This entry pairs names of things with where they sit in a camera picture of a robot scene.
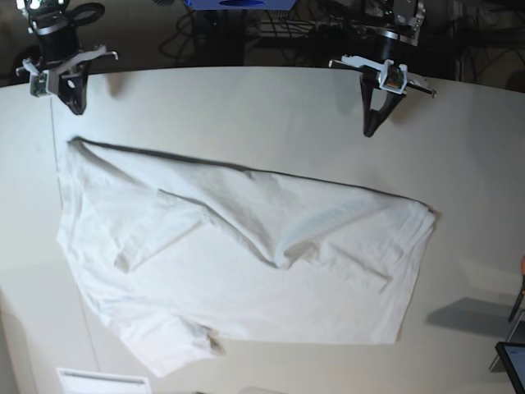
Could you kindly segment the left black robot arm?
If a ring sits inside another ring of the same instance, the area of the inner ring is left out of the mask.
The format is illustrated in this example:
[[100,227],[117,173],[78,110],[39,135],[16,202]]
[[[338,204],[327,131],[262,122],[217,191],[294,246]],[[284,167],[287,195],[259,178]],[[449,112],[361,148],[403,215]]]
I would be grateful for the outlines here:
[[368,138],[409,89],[436,96],[427,79],[410,72],[407,65],[409,50],[418,46],[425,14],[422,1],[361,1],[358,13],[343,17],[343,26],[370,42],[372,49],[331,59],[328,66],[359,73],[363,134]]

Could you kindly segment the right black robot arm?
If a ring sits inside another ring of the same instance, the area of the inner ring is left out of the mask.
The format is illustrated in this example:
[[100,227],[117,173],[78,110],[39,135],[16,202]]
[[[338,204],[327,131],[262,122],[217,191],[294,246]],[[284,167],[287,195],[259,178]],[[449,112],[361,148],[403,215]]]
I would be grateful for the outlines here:
[[68,1],[18,1],[17,8],[28,21],[28,31],[39,43],[39,56],[27,57],[15,68],[17,76],[29,76],[30,94],[55,96],[75,115],[87,105],[87,84],[92,61],[118,59],[104,45],[82,48],[77,30],[98,21],[105,13],[100,2],[86,2],[69,9]]

